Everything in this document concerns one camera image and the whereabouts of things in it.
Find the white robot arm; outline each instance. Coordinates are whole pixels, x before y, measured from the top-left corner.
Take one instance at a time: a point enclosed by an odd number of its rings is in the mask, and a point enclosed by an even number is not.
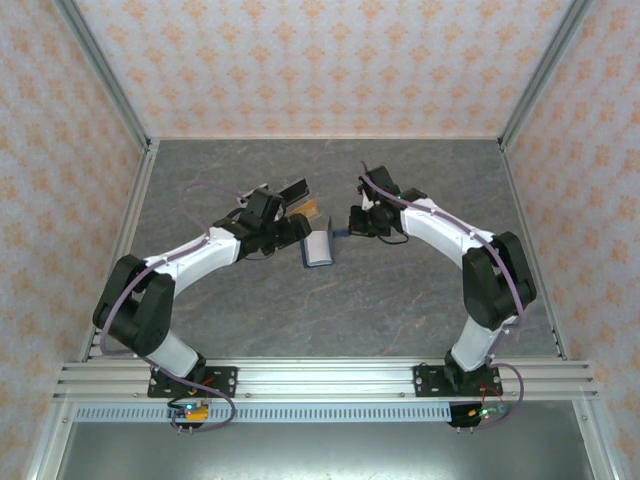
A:
[[[307,237],[311,233],[307,218],[285,213],[288,205],[308,194],[304,179],[278,193],[257,188],[244,208],[217,221],[200,237],[161,255],[122,257],[94,311],[94,325],[172,375],[202,382],[204,358],[170,329],[173,299],[218,268],[258,250],[271,255]],[[134,298],[134,293],[142,297]]]
[[[462,270],[468,317],[445,357],[443,375],[458,394],[477,391],[501,331],[536,298],[520,241],[511,232],[495,235],[463,222],[419,190],[401,192],[384,167],[359,180],[362,205],[351,207],[350,233],[381,237],[395,229],[432,245]],[[441,393],[435,377],[432,390]]]

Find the patterned wallpaper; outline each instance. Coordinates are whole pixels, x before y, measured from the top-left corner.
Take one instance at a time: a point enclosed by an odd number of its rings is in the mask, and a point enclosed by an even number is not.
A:
[[[151,136],[502,132],[570,0],[79,0]]]
[[[571,353],[596,360],[640,472],[637,0],[595,0],[508,156]]]
[[[22,479],[103,287],[137,147],[52,0],[0,3],[0,478]]]

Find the small book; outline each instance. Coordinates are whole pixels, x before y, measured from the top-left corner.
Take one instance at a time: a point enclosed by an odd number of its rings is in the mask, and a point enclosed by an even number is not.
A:
[[[302,264],[305,268],[322,267],[333,264],[333,231],[331,218],[326,230],[314,230],[300,242]]]

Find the gray marble surface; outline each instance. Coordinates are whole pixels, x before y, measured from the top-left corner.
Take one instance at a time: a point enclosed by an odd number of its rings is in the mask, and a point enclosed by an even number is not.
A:
[[[442,208],[486,230],[521,235],[514,199],[493,141],[215,140],[162,141],[132,252],[157,254],[200,232],[178,207],[193,180],[239,191],[272,189],[306,177],[321,217],[314,228],[346,227],[358,161],[385,165],[402,189],[416,187]],[[235,199],[200,189],[189,208],[208,224]],[[505,355],[555,355],[541,299],[529,321],[507,338]],[[176,298],[172,328],[193,348],[215,356],[442,356],[466,319],[462,275],[417,239],[402,246],[377,239],[336,239],[335,264],[305,269],[292,246],[264,261],[217,270]]]

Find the wire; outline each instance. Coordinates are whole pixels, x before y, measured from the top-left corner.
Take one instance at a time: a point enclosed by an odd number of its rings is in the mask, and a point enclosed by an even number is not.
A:
[[[405,207],[409,207],[409,208],[415,208],[416,210],[421,210],[423,212],[426,212],[430,215],[434,215],[437,216],[439,218],[442,218],[443,220],[446,220],[447,222],[451,223],[452,225],[454,225],[455,227],[459,228],[462,232],[473,236],[473,238],[477,239],[482,246],[489,252],[489,254],[491,255],[491,257],[494,259],[494,261],[496,262],[496,265],[498,266],[498,268],[500,269],[500,272],[502,273],[502,275],[504,276],[505,281],[507,282],[507,285],[509,286],[509,291],[511,292],[511,296],[513,297],[513,301],[516,305],[516,310],[518,312],[518,316],[520,318],[520,322],[524,323],[526,322],[526,315],[524,313],[524,307],[522,306],[522,301],[520,300],[520,295],[518,295],[518,290],[516,289],[516,285],[513,281],[513,278],[511,278],[511,274],[509,273],[509,270],[507,269],[507,266],[504,264],[503,260],[500,258],[500,255],[498,255],[498,252],[495,250],[495,248],[493,248],[493,246],[484,238],[482,238],[481,235],[477,235],[473,229],[469,228],[467,225],[465,225],[463,222],[461,222],[460,220],[458,220],[457,218],[455,218],[452,215],[449,215],[448,213],[442,211],[439,208],[428,208],[425,207],[423,205],[419,205],[419,204],[415,204],[413,202],[407,202],[406,200],[402,199],[402,198],[397,198],[395,195],[390,194],[389,192],[386,192],[385,190],[383,190],[382,188],[380,188],[379,186],[377,186],[375,183],[373,183],[371,181],[371,179],[366,175],[366,173],[368,172],[368,168],[367,168],[367,164],[365,162],[360,162],[362,164],[362,167],[364,168],[364,172],[365,175],[363,175],[361,178],[362,180],[369,185],[373,190],[375,190],[379,195],[382,195],[383,197],[395,202],[395,203],[399,203],[400,205],[404,205]],[[502,335],[504,334],[504,330],[500,329],[500,332],[498,333],[498,336],[496,337],[496,340],[494,341],[493,345],[491,346],[491,348],[489,349],[487,358],[486,358],[486,364],[487,366],[492,366],[492,367],[505,367],[508,368],[510,370],[513,371],[513,373],[515,373],[517,379],[518,379],[518,384],[520,386],[520,395],[518,396],[518,400],[515,404],[515,406],[509,410],[503,417],[499,418],[498,420],[496,420],[495,422],[492,422],[488,425],[480,425],[478,427],[475,427],[474,429],[465,429],[467,431],[474,431],[474,430],[485,430],[487,428],[492,428],[494,426],[497,426],[501,423],[503,423],[507,418],[511,417],[511,415],[513,415],[513,412],[517,410],[517,408],[520,406],[520,404],[522,403],[522,399],[524,397],[524,381],[522,380],[522,375],[520,375],[520,372],[518,372],[518,370],[513,366],[510,365],[508,363],[491,363],[492,360],[492,354],[494,352],[494,350],[496,349],[498,343],[500,342]]]
[[[399,242],[390,242],[389,240],[385,240],[384,238],[382,238],[382,235],[380,234],[380,230],[378,229],[378,227],[376,227],[375,223],[371,221],[371,210],[367,212],[367,219],[369,220],[369,225],[371,225],[371,227],[376,232],[376,238],[380,240],[382,243],[386,245],[404,245],[409,241],[409,235],[407,235],[404,232],[401,233],[401,235],[404,237],[404,240],[400,240]]]
[[[484,401],[486,399],[486,391],[489,390],[490,392],[492,392],[496,397],[498,397],[498,399],[500,400],[500,402],[505,405],[504,400],[502,399],[502,395],[500,394],[500,392],[498,390],[496,390],[493,387],[490,386],[486,386],[484,384],[480,384],[480,388],[484,389],[484,391],[482,392],[482,405],[484,406]]]
[[[213,380],[216,377],[209,377],[207,378],[204,382],[202,382],[202,385],[204,385],[205,387],[209,387],[211,386],[211,382],[213,382]],[[204,398],[209,398],[209,392],[207,392],[207,394],[204,396]]]
[[[473,429],[470,428],[465,428],[465,429],[461,429],[461,430],[465,430],[465,431],[469,431],[469,432],[474,432],[476,430],[486,430],[488,428],[493,428],[493,427],[497,427],[498,425],[500,425],[501,423],[505,422],[507,420],[507,418],[510,418],[513,413],[520,407],[520,405],[522,404],[522,399],[524,398],[524,380],[522,380],[522,375],[520,375],[520,372],[516,369],[516,367],[514,367],[513,365],[509,364],[509,363],[504,363],[504,362],[500,362],[500,363],[494,363],[491,365],[492,367],[504,367],[504,368],[508,368],[509,370],[511,370],[513,373],[515,373],[516,378],[518,379],[518,385],[520,387],[520,393],[518,395],[518,400],[516,401],[516,404],[513,406],[513,408],[511,410],[508,410],[507,413],[504,414],[504,416],[500,417],[499,419],[497,419],[494,422],[491,422],[487,425],[478,425],[477,427],[474,427]]]
[[[409,241],[409,235],[407,235],[406,233],[401,233],[401,235],[404,237],[404,240],[400,240],[399,242],[390,242],[389,240],[385,240],[384,238],[382,238],[380,235],[376,235],[376,237],[378,237],[378,240],[380,240],[382,243],[385,243],[387,245],[404,245]]]
[[[496,262],[496,265],[498,266],[498,268],[500,269],[500,272],[502,273],[502,275],[504,276],[505,281],[507,282],[507,285],[509,286],[509,291],[511,292],[511,295],[513,296],[513,301],[515,302],[516,305],[516,310],[518,312],[518,316],[522,319],[522,321],[524,321],[526,319],[525,313],[524,313],[524,307],[522,306],[522,301],[520,300],[520,295],[518,295],[518,290],[516,289],[516,285],[513,281],[513,278],[511,278],[511,274],[509,273],[509,270],[507,269],[507,266],[504,264],[503,260],[500,258],[500,255],[498,255],[498,252],[495,250],[495,248],[493,248],[493,246],[484,238],[482,238],[481,235],[476,235],[476,232],[473,231],[473,229],[467,227],[464,223],[462,223],[460,220],[458,220],[456,217],[449,215],[448,213],[442,211],[439,208],[428,208],[425,207],[423,205],[419,205],[413,202],[407,202],[406,200],[402,199],[402,198],[398,198],[395,195],[390,194],[389,192],[383,190],[382,188],[380,188],[379,186],[377,186],[375,183],[373,183],[371,181],[371,179],[366,175],[366,173],[369,171],[367,168],[367,164],[365,162],[360,162],[364,168],[364,172],[365,175],[362,176],[362,179],[364,180],[364,182],[369,185],[373,190],[375,190],[379,195],[382,195],[383,197],[387,198],[388,200],[391,200],[395,203],[399,203],[400,205],[404,205],[405,207],[409,207],[409,208],[415,208],[416,210],[421,210],[423,212],[426,212],[430,215],[434,215],[436,217],[440,217],[443,220],[446,220],[447,222],[451,223],[452,225],[454,225],[455,227],[457,227],[458,229],[460,229],[461,231],[463,231],[464,233],[473,236],[473,238],[477,239],[484,248],[486,248],[486,250],[489,252],[489,254],[493,257],[493,259]]]
[[[184,410],[184,405],[178,405],[176,402],[179,402],[180,400],[184,400],[185,398],[188,398],[188,397],[180,396],[180,397],[174,398],[173,400],[169,400],[167,402],[167,407],[175,408],[177,410]]]
[[[185,216],[191,220],[193,223],[195,223],[196,225],[198,225],[204,232],[201,240],[189,247],[189,248],[185,248],[184,250],[181,250],[179,252],[174,253],[173,255],[167,257],[166,262],[172,262],[174,260],[178,260],[186,255],[189,255],[193,252],[196,252],[198,250],[200,250],[202,247],[204,247],[208,242],[209,242],[209,227],[207,227],[205,225],[205,223],[199,219],[195,214],[191,213],[184,202],[184,195],[187,191],[191,190],[192,188],[195,187],[209,187],[209,188],[215,188],[217,190],[221,190],[227,193],[231,193],[233,195],[236,195],[237,197],[243,197],[242,194],[238,194],[236,193],[234,190],[230,189],[229,187],[226,187],[224,185],[220,185],[217,183],[211,183],[211,182],[192,182],[188,185],[185,185],[182,190],[180,191],[180,196],[179,196],[179,204],[180,204],[180,208],[182,209],[183,213],[185,214]],[[118,297],[118,299],[115,301],[115,303],[113,304],[113,307],[111,308],[111,311],[109,312],[109,315],[107,316],[107,320],[105,321],[103,327],[102,327],[102,332],[100,334],[100,351],[103,353],[103,355],[119,355],[122,353],[130,353],[128,350],[110,350],[107,348],[107,336],[109,333],[109,329],[111,328],[111,325],[113,324],[113,321],[116,317],[116,315],[118,314],[118,311],[120,310],[120,308],[122,307],[122,304],[125,302],[125,300],[127,298],[129,298],[129,295],[131,294],[131,292],[133,292],[133,289],[142,281],[144,280],[145,277],[147,277],[152,271],[154,271],[156,268],[158,268],[161,265],[165,264],[165,260],[159,260],[151,265],[148,265],[144,270],[142,270],[132,281],[131,283],[129,283],[129,285],[127,285],[124,290],[122,291],[122,293],[120,294],[120,296]],[[200,385],[198,383],[194,383],[191,382],[185,378],[182,377],[178,377],[177,375],[174,375],[173,373],[169,372],[168,370],[159,367],[158,365],[156,365],[155,363],[153,363],[152,361],[150,361],[147,358],[143,358],[144,361],[146,361],[149,365],[151,365],[152,367],[158,369],[158,371],[160,371],[163,375],[171,378],[172,380],[185,385],[187,387],[191,387],[191,388],[195,388],[198,390],[203,390],[205,392],[211,393],[217,397],[222,398],[223,400],[225,400],[229,406],[231,407],[231,412],[229,414],[229,417],[226,420],[223,420],[222,422],[219,423],[214,423],[211,425],[207,425],[205,427],[200,427],[198,430],[196,430],[197,432],[205,432],[205,431],[210,431],[210,430],[215,430],[221,427],[224,427],[225,425],[228,425],[229,423],[231,423],[231,421],[235,418],[236,416],[236,406],[233,403],[233,400],[231,400],[231,398],[229,398],[229,396],[227,396],[226,394],[222,393],[219,390],[216,390],[214,388],[205,386],[205,385]],[[174,413],[173,418],[171,419],[171,426],[178,430],[178,432],[181,430],[180,427],[177,426],[176,424],[176,414]]]

